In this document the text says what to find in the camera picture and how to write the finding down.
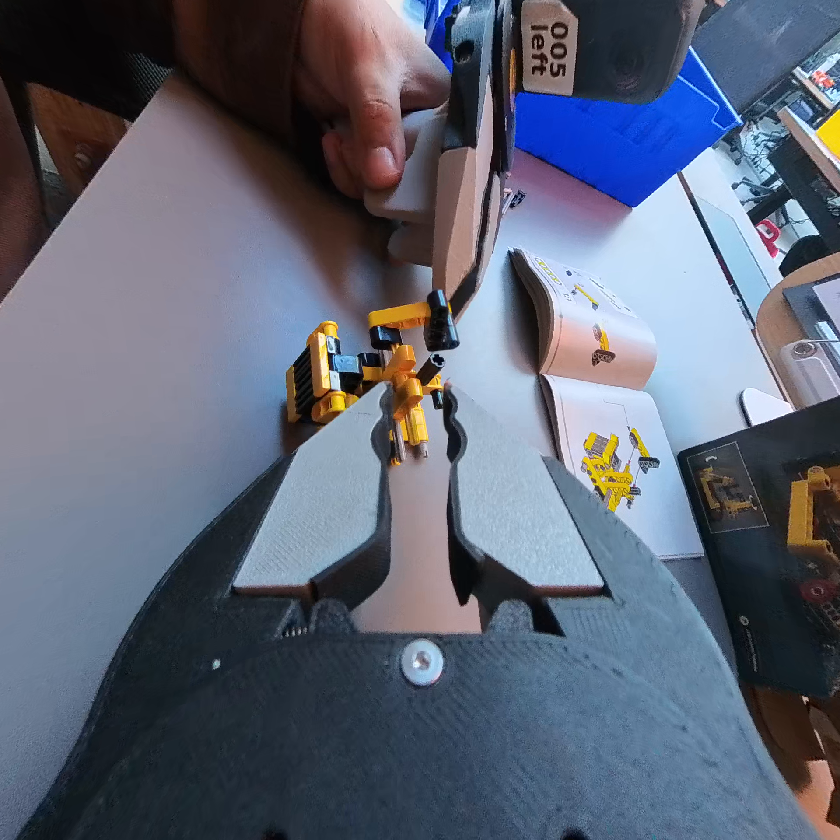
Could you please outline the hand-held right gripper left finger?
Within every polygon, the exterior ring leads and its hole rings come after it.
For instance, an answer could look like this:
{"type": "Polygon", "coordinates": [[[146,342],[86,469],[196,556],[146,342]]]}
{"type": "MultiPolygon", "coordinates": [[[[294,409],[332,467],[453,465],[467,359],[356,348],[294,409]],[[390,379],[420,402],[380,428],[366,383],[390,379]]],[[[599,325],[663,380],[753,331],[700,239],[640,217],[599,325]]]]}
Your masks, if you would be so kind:
{"type": "Polygon", "coordinates": [[[391,565],[389,417],[378,384],[291,457],[233,580],[245,596],[307,606],[333,599],[353,610],[391,565]]]}

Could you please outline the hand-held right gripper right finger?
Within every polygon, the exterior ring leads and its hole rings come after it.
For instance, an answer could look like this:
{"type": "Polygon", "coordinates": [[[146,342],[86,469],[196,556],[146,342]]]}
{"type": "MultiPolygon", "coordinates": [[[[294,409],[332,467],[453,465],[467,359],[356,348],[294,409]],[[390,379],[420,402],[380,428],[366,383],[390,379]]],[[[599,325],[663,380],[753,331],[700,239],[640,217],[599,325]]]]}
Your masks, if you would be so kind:
{"type": "Polygon", "coordinates": [[[459,603],[602,595],[602,575],[540,452],[452,385],[444,426],[449,572],[459,603]]]}

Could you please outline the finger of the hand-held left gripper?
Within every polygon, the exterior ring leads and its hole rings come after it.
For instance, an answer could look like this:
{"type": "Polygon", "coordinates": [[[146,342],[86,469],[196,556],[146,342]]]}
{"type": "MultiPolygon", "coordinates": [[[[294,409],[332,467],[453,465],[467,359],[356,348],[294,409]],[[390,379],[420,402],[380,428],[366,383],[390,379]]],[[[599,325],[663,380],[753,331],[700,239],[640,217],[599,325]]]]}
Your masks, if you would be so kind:
{"type": "Polygon", "coordinates": [[[491,159],[491,147],[462,147],[445,150],[437,165],[433,288],[444,293],[455,319],[480,288],[480,270],[491,254],[487,198],[501,196],[491,159]]]}

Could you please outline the black lego connector piece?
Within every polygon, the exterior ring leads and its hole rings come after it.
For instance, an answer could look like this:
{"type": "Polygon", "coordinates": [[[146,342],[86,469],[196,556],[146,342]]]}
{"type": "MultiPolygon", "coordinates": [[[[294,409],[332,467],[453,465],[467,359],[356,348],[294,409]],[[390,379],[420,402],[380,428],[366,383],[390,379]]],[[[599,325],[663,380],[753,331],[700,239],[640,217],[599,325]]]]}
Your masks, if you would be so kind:
{"type": "Polygon", "coordinates": [[[459,336],[446,295],[441,290],[431,291],[427,296],[427,305],[429,314],[423,328],[426,349],[430,353],[457,349],[459,336]]]}

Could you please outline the yellow black lego vehicle model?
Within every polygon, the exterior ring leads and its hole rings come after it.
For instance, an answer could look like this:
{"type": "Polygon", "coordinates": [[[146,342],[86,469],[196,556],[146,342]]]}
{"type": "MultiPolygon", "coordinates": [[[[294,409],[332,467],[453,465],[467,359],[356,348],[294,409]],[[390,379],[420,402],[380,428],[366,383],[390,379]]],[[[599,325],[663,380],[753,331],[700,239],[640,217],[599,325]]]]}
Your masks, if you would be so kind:
{"type": "Polygon", "coordinates": [[[341,350],[338,325],[321,322],[286,374],[287,419],[291,424],[330,423],[357,403],[373,386],[392,388],[390,459],[406,460],[406,449],[428,457],[429,435],[423,408],[428,396],[434,409],[444,406],[442,353],[430,353],[424,341],[429,314],[427,299],[368,315],[372,350],[341,350]]]}

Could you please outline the open lego instruction booklet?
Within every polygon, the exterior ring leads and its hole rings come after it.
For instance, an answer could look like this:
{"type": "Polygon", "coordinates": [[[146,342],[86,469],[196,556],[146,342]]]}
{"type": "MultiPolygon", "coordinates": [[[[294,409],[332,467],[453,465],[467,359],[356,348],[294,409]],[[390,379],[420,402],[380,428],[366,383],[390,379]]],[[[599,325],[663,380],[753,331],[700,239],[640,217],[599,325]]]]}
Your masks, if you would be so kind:
{"type": "Polygon", "coordinates": [[[645,386],[646,322],[591,273],[508,251],[538,324],[539,381],[563,465],[661,560],[700,557],[686,489],[645,386]]]}

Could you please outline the black lego box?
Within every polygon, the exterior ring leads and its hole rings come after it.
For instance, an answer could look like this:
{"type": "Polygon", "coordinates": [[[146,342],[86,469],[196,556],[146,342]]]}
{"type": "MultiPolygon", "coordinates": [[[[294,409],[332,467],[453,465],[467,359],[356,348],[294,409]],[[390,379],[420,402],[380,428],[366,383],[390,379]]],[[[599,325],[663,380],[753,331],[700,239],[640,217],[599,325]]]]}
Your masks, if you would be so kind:
{"type": "Polygon", "coordinates": [[[839,398],[678,455],[741,679],[839,683],[839,398]]]}

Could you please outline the person's left hand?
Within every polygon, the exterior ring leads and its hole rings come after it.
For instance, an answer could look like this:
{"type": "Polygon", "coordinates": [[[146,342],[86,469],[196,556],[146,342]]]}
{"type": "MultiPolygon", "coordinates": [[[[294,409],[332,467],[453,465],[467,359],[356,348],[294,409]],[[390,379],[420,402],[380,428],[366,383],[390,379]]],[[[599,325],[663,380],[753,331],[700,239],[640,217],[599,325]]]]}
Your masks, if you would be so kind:
{"type": "Polygon", "coordinates": [[[238,118],[322,158],[351,198],[399,184],[404,112],[448,96],[443,63],[387,2],[179,1],[171,14],[184,72],[238,118]]]}

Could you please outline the blue plastic bin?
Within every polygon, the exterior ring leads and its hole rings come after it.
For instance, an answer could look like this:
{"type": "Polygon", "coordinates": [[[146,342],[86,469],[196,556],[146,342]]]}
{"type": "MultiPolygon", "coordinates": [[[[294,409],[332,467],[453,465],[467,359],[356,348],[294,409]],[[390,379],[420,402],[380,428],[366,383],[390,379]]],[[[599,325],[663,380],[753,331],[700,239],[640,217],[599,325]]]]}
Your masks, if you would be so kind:
{"type": "MultiPolygon", "coordinates": [[[[425,3],[426,36],[427,20],[436,19],[438,12],[447,16],[447,3],[425,3]]],[[[705,5],[697,3],[691,40],[705,5]]],[[[435,29],[430,48],[450,69],[450,60],[442,55],[443,41],[435,29]]],[[[738,122],[690,43],[675,80],[648,103],[519,94],[515,149],[628,207],[639,205],[738,122]]]]}

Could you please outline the dark monitor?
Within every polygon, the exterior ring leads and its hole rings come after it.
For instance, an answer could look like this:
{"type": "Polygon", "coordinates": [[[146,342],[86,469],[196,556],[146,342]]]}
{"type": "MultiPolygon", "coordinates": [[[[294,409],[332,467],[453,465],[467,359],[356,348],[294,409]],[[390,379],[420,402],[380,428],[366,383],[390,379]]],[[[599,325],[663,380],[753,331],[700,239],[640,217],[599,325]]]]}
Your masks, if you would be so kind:
{"type": "Polygon", "coordinates": [[[838,1],[730,1],[698,26],[691,47],[743,116],[838,31],[838,1]]]}

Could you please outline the grey flat board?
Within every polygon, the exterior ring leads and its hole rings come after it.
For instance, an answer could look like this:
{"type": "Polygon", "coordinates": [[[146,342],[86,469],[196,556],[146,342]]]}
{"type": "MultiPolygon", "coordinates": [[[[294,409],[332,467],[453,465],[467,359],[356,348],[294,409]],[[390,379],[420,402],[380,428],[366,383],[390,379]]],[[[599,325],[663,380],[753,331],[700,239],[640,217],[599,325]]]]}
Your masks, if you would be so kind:
{"type": "Polygon", "coordinates": [[[736,220],[700,196],[691,201],[731,293],[754,327],[771,284],[736,220]]]}

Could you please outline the white rounded device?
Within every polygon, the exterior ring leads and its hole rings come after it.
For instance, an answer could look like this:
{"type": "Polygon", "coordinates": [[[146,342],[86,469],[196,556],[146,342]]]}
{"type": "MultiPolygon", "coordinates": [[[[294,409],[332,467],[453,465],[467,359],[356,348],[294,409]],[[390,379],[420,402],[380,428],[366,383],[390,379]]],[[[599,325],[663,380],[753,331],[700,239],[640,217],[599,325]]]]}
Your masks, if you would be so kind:
{"type": "Polygon", "coordinates": [[[745,388],[739,395],[740,410],[748,427],[755,427],[789,415],[795,411],[785,399],[753,387],[745,388]]]}

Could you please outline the round wooden table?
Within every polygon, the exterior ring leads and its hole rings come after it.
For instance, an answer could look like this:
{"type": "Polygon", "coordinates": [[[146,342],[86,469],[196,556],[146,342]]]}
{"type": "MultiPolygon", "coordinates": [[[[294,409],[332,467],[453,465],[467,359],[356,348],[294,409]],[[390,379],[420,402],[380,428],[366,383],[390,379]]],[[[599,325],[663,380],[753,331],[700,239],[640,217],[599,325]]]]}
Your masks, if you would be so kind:
{"type": "Polygon", "coordinates": [[[838,273],[838,253],[814,261],[783,278],[771,289],[759,307],[754,330],[756,341],[782,396],[793,405],[794,410],[801,410],[805,403],[796,390],[793,379],[781,365],[781,350],[788,343],[804,340],[805,332],[784,298],[784,290],[811,285],[819,280],[837,276],[838,273]]]}

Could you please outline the dark tablet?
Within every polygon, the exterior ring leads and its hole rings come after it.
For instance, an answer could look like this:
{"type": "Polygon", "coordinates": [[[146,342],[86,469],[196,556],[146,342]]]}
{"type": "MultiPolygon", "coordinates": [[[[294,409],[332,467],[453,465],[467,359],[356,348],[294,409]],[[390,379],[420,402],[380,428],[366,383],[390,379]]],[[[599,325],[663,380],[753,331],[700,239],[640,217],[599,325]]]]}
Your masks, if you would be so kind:
{"type": "Polygon", "coordinates": [[[800,286],[788,287],[783,296],[803,335],[809,340],[839,339],[839,274],[800,286]]]}

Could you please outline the black mesh chair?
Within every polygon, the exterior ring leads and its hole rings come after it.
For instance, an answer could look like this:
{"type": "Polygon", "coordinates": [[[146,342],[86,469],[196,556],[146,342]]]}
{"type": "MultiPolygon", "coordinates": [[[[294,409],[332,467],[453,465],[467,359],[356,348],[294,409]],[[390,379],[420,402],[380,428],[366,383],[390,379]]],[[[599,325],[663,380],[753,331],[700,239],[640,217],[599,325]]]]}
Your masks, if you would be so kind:
{"type": "Polygon", "coordinates": [[[127,56],[174,66],[172,2],[1,2],[3,79],[75,81],[127,56]]]}

